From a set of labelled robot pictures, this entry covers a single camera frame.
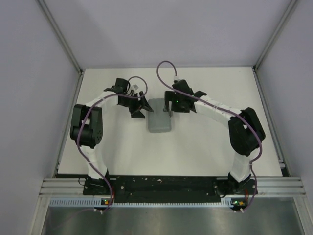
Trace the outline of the grey plastic tool case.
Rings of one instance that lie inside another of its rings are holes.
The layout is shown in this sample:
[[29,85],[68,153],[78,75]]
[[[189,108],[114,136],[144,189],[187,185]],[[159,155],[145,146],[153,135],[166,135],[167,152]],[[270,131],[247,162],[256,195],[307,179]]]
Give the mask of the grey plastic tool case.
[[153,112],[148,112],[147,127],[150,133],[166,133],[172,130],[169,112],[164,111],[164,98],[152,98],[148,104]]

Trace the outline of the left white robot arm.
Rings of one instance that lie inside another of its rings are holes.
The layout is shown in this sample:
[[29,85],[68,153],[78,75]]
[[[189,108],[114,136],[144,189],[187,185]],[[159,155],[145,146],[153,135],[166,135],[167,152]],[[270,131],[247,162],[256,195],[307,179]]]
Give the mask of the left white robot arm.
[[153,112],[145,95],[148,85],[144,81],[145,90],[140,91],[136,84],[130,81],[134,78],[142,80],[139,76],[133,76],[128,80],[117,78],[115,84],[103,90],[101,94],[85,104],[75,104],[72,110],[70,124],[70,138],[75,141],[78,151],[84,157],[88,165],[88,176],[96,179],[94,188],[100,194],[110,191],[111,183],[105,179],[108,168],[105,166],[103,157],[97,152],[103,134],[103,114],[114,106],[128,108],[131,118],[145,116],[141,110]]

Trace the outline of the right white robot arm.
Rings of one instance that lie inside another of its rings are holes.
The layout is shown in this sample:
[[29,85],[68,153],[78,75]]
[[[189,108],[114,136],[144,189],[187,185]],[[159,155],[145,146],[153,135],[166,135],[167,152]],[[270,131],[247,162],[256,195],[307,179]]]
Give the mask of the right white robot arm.
[[237,109],[210,98],[205,92],[193,90],[186,80],[175,80],[171,91],[164,93],[164,111],[207,116],[224,125],[229,131],[230,144],[235,152],[229,173],[228,188],[241,193],[251,176],[250,155],[255,152],[266,135],[254,109]]

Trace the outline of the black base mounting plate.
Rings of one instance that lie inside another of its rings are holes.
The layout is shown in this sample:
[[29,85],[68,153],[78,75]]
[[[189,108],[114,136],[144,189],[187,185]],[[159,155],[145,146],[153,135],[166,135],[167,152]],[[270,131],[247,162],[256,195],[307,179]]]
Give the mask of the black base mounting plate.
[[114,196],[117,203],[220,202],[229,195],[245,197],[255,190],[254,179],[242,183],[227,177],[110,175],[107,180],[86,178],[83,194]]

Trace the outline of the aluminium front frame rail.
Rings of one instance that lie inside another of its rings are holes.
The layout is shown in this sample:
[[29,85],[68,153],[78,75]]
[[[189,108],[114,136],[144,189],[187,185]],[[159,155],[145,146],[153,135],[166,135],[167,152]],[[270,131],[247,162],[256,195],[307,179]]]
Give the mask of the aluminium front frame rail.
[[178,176],[112,176],[108,183],[96,183],[90,179],[47,178],[43,180],[41,196],[95,196],[109,195],[112,187],[115,195],[144,193],[204,193],[207,196],[240,196],[246,191],[257,191],[259,197],[297,197],[306,194],[298,177],[258,177],[235,187],[226,177],[178,177]]

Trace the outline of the left aluminium corner post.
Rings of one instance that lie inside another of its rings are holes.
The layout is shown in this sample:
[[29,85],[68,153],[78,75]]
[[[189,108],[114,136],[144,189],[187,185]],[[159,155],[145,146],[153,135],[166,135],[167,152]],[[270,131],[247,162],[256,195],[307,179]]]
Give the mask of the left aluminium corner post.
[[75,68],[75,70],[77,71],[77,73],[82,74],[83,69],[81,68],[77,59],[75,58],[68,42],[66,41],[66,39],[65,39],[62,31],[60,30],[56,20],[54,19],[51,11],[49,10],[47,3],[45,2],[45,0],[35,0],[35,2],[38,5],[38,7],[41,10],[44,17],[46,18],[48,24],[50,25],[52,32],[54,33],[56,39],[58,40],[61,48],[63,49],[63,51],[65,53],[65,55],[67,56],[67,58],[69,59],[69,61],[71,62],[71,64]]

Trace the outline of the aluminium corner post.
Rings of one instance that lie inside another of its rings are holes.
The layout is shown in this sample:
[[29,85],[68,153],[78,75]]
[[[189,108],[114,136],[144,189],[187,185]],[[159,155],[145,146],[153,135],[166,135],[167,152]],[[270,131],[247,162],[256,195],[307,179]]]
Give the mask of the aluminium corner post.
[[77,59],[75,58],[68,42],[66,41],[66,39],[65,39],[62,31],[60,30],[56,20],[54,19],[51,11],[49,10],[47,3],[45,2],[45,0],[35,0],[35,2],[38,5],[38,7],[41,10],[44,17],[46,18],[48,24],[50,25],[52,32],[54,33],[56,39],[58,40],[61,48],[63,49],[63,51],[65,53],[65,55],[67,56],[67,58],[69,59],[69,61],[71,62],[71,64],[75,68],[75,70],[77,71],[77,73],[82,74],[83,69],[81,68]]
[[281,19],[279,20],[277,26],[275,27],[273,33],[271,34],[269,40],[267,41],[264,49],[262,50],[260,56],[258,57],[253,69],[257,71],[260,66],[263,64],[265,59],[267,58],[268,54],[270,53],[272,47],[275,45],[276,41],[278,40],[280,34],[282,33],[284,27],[287,25],[289,19],[293,15],[294,11],[299,4],[299,0],[290,0],[286,9],[283,12]]

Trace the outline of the right aluminium corner post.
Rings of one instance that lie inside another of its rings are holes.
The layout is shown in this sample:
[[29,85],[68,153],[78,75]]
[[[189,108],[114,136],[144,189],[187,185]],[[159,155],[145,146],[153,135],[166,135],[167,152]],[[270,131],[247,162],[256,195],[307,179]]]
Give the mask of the right aluminium corner post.
[[290,0],[286,9],[283,12],[281,19],[279,20],[277,26],[275,27],[273,33],[271,34],[269,40],[267,41],[264,49],[262,50],[260,56],[258,57],[253,69],[257,71],[260,66],[263,64],[265,59],[267,58],[268,54],[270,53],[272,47],[275,45],[276,41],[278,40],[280,34],[282,33],[284,27],[287,25],[289,19],[293,15],[294,11],[299,4],[299,0]]

